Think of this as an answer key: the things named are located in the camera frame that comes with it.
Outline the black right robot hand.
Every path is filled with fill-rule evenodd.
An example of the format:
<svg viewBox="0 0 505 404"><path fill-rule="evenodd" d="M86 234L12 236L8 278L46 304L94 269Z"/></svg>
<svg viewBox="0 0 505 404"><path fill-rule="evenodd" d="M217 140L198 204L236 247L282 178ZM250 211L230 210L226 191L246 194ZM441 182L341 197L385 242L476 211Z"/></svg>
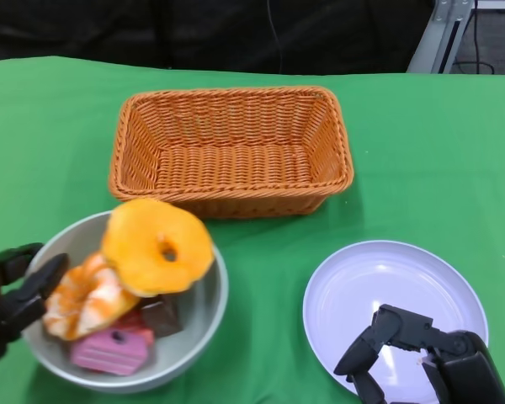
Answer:
<svg viewBox="0 0 505 404"><path fill-rule="evenodd" d="M335 367L354 384L363 403L385 403L385 393L369 370L381 349L425 350L422 367L440 403L505 403L505 386L488 348L476 333L443 332L433 319L384 304Z"/></svg>

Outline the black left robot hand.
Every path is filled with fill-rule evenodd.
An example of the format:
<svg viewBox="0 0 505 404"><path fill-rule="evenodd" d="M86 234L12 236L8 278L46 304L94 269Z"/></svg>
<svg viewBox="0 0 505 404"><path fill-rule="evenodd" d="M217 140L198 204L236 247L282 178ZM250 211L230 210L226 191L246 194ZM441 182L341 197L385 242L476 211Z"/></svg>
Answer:
<svg viewBox="0 0 505 404"><path fill-rule="evenodd" d="M59 253L27 274L42 247L37 242L0 252L0 359L25 328L43 317L46 300L68 269L68 255Z"/></svg>

